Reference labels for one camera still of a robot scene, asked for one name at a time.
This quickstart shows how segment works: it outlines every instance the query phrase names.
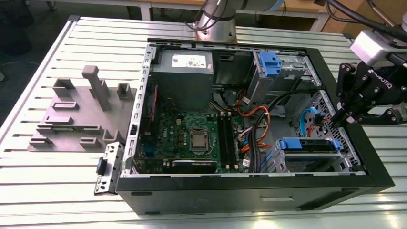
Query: cpu socket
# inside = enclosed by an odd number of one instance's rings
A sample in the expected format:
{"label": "cpu socket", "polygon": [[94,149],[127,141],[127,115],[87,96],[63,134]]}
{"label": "cpu socket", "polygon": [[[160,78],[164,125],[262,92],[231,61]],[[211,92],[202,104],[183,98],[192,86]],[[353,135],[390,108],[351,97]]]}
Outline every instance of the cpu socket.
{"label": "cpu socket", "polygon": [[190,130],[190,151],[196,155],[203,155],[210,150],[208,130],[194,128]]}

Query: aluminum extrusion table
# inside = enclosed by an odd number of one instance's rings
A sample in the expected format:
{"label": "aluminum extrusion table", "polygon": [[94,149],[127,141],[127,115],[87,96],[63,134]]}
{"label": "aluminum extrusion table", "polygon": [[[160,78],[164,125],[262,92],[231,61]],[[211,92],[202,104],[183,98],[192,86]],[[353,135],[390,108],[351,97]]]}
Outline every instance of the aluminum extrusion table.
{"label": "aluminum extrusion table", "polygon": [[[138,216],[119,196],[94,196],[95,166],[102,153],[28,152],[30,137],[55,95],[51,87],[56,79],[70,78],[75,85],[88,85],[82,68],[98,65],[99,77],[108,86],[124,82],[138,87],[148,37],[194,39],[195,36],[182,23],[86,17],[67,22],[0,129],[0,226],[407,228],[407,128],[403,125],[365,127],[397,186],[322,211]],[[342,62],[358,62],[349,50],[350,42],[341,34],[239,27],[238,40],[318,48],[334,75]]]}

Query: ram slot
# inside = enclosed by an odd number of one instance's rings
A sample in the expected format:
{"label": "ram slot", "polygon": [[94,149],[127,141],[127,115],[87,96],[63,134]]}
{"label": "ram slot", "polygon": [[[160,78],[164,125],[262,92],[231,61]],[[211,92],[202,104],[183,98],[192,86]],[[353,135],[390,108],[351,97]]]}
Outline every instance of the ram slot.
{"label": "ram slot", "polygon": [[220,149],[220,165],[223,168],[230,168],[228,164],[228,149],[226,139],[226,127],[224,127],[224,116],[218,115],[218,138],[219,138],[219,149]]}
{"label": "ram slot", "polygon": [[231,124],[231,117],[224,118],[224,132],[227,140],[227,149],[228,149],[228,164],[231,168],[238,169],[236,163],[236,150],[235,150],[235,140],[234,140],[234,127]]}

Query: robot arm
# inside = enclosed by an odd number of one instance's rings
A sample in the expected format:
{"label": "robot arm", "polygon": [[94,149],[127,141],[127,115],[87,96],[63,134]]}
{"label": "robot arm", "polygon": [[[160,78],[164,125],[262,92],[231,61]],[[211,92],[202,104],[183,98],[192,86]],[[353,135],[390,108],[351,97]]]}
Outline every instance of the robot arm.
{"label": "robot arm", "polygon": [[234,42],[236,40],[235,14],[238,10],[273,11],[285,0],[207,0],[203,15],[194,26],[196,37],[203,41]]}
{"label": "robot arm", "polygon": [[[373,9],[377,6],[367,0]],[[347,16],[374,30],[362,31],[351,50],[362,62],[339,66],[337,96],[338,112],[331,118],[337,126],[359,122],[369,125],[407,123],[407,26],[394,26],[377,8],[389,26],[367,19],[337,0],[327,0]],[[369,114],[375,106],[393,105],[382,115]]]}

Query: label sticker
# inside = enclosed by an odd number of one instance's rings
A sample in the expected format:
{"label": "label sticker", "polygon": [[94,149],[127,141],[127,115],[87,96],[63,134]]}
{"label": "label sticker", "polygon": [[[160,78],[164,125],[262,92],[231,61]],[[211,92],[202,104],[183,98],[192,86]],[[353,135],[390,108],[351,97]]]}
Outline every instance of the label sticker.
{"label": "label sticker", "polygon": [[179,68],[206,68],[206,57],[196,55],[174,55],[171,66]]}
{"label": "label sticker", "polygon": [[250,99],[247,97],[243,97],[242,100],[243,100],[243,102],[246,102],[246,104],[250,103]]}
{"label": "label sticker", "polygon": [[244,167],[250,167],[250,160],[246,160],[246,159],[244,159],[242,165],[243,165]]}

